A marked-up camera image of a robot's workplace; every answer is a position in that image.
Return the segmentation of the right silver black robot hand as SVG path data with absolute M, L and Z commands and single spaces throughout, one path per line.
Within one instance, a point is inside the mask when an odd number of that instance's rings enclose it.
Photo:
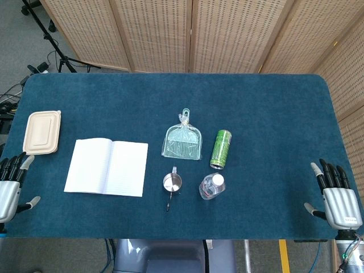
M 310 164 L 318 182 L 325 210 L 319 211 L 310 203 L 305 209 L 314 217 L 326 220 L 334 230 L 358 230 L 362 217 L 355 192 L 350 187 L 348 176 L 341 166 L 334 166 L 320 159 L 320 166 Z

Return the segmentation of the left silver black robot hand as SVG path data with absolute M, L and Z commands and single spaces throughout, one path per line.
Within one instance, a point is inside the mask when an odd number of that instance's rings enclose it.
M 34 155 L 24 159 L 25 155 L 23 152 L 1 160 L 1 230 L 16 214 L 32 209 L 41 200 L 40 196 L 35 196 L 31 201 L 19 204 L 23 182 L 35 159 Z

